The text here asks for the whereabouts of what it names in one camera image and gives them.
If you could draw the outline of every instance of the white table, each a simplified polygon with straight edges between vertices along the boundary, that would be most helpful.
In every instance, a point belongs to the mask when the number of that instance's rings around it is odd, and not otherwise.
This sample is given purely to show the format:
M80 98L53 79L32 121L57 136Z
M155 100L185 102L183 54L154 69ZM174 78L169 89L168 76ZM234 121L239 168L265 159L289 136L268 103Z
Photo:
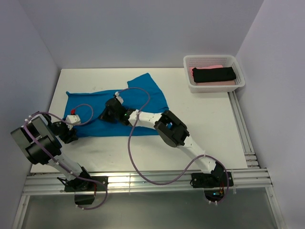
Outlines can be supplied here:
M63 69L50 112L63 116L71 93L123 89L127 81L149 73L163 91L170 110L188 127L206 153L227 169L247 168L242 143L227 93L190 93L182 68L154 69ZM128 137L86 137L63 144L62 151L89 172L134 171L128 152ZM159 136L135 136L131 140L134 161L141 171L182 170L190 159L167 146ZM190 169L198 169L193 164ZM32 173L56 172L50 166L33 165Z

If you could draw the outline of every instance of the blue t-shirt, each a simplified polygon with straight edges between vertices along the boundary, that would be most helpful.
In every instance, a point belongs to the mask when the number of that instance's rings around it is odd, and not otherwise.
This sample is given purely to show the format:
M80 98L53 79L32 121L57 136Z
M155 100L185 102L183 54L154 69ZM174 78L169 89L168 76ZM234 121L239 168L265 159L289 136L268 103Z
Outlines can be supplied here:
M131 81L127 82L128 87L140 87L146 90L151 100L144 107L144 112L150 113L161 113L168 110L166 99L151 78L151 76L146 73L141 75ZM121 123L108 123L103 120L98 119L98 116L105 109L105 103L113 98L115 92L120 91L121 89L116 90L107 90L95 93L69 93L68 101L65 109L64 117L71 113L71 110L80 104L89 104L93 107L94 114L92 120L82 126L75 126L77 130L77 137L87 137L87 136L129 136L131 127L124 126ZM120 93L120 96L123 98L123 106L126 108L140 109L147 101L147 94L141 90L130 89ZM91 116L91 109L87 106L81 106L76 109L75 112L80 116L82 122L86 122ZM158 135L157 131L154 129L149 129L145 127L135 128L133 135Z

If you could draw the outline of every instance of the white plastic basket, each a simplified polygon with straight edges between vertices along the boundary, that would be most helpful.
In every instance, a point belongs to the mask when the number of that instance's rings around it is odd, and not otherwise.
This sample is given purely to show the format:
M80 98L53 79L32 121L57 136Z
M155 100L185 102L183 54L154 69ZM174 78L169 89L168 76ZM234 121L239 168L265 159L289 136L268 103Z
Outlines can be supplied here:
M222 65L223 67L232 67L236 74L236 85L218 85L218 86L197 86L194 82L192 68L204 68L212 65ZM230 55L195 55L185 56L183 59L185 76L191 93L207 93L207 92L232 92L236 88L245 85L244 75L239 67L235 57Z

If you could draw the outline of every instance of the folded cloth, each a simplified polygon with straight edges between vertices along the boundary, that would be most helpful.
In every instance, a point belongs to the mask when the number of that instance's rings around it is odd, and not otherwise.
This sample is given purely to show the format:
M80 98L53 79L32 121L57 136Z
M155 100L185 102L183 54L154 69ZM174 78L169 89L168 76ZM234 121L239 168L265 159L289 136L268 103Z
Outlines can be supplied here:
M213 69L193 68L193 77L195 83L219 82L236 79L236 75L232 67Z
M150 96L151 100L143 109L144 112L160 113L168 110L166 99L151 78L151 76L146 73L141 75L131 81L127 82L128 87L140 87L146 90ZM69 93L68 101L65 109L64 117L71 113L71 110L80 104L89 104L93 107L94 114L92 120L87 125L75 126L77 130L78 137L87 136L128 136L131 127L124 126L121 123L108 123L103 120L98 119L98 116L103 112L105 108L105 103L109 99L113 98L115 92L121 89L101 91L95 93ZM120 93L123 98L123 106L126 108L140 109L147 101L147 94L138 89L130 89ZM85 122L91 116L91 109L87 106L81 106L76 109L75 113L80 116L81 121ZM157 131L154 129L149 129L145 127L135 128L133 135L157 135Z
M223 68L222 65L213 65L204 68L197 68L197 69L213 69L213 68ZM190 68L192 77L193 77L193 68ZM221 86L221 85L236 85L234 80L229 81L219 81L219 82L208 82L208 83L196 83L197 86Z

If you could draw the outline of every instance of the pink folded cloth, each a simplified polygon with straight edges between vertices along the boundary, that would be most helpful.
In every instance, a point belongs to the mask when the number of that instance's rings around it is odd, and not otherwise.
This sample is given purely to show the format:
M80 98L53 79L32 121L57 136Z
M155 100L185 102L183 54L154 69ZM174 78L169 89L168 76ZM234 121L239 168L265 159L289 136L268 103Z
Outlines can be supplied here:
M213 65L209 67L204 67L204 68L197 68L197 69L212 69L212 68L223 68L222 65ZM190 68L190 71L193 76L193 68ZM220 86L220 85L235 85L234 80L229 80L229 81L219 81L219 82L208 82L208 83L196 83L197 86Z

